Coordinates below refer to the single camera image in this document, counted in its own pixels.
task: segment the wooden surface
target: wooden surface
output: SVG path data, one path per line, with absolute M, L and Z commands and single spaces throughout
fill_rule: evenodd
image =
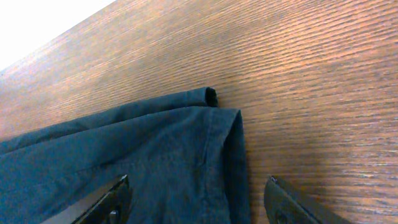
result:
M 201 86 L 242 109 L 253 223 L 269 174 L 398 223 L 396 0 L 117 1 L 1 72 L 0 136 Z

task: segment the dark blue garment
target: dark blue garment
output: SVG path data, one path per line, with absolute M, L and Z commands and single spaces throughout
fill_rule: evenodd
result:
M 2 142 L 0 165 L 0 223 L 43 222 L 123 174 L 128 223 L 250 223 L 241 113 L 211 88 Z

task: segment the wooden table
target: wooden table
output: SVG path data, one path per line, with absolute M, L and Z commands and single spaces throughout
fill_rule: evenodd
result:
M 117 1 L 1 72 L 0 136 L 201 86 L 242 109 L 253 223 L 270 174 L 398 223 L 396 0 Z

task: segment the navy blue cloth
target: navy blue cloth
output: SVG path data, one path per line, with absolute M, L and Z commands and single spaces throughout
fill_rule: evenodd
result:
M 40 223 L 127 174 L 128 223 L 250 223 L 239 110 L 201 88 L 0 143 L 0 223 Z

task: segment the folded fabric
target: folded fabric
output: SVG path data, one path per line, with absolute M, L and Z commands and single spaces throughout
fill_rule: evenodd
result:
M 127 174 L 128 223 L 250 223 L 239 110 L 201 88 L 0 143 L 0 223 L 41 223 Z

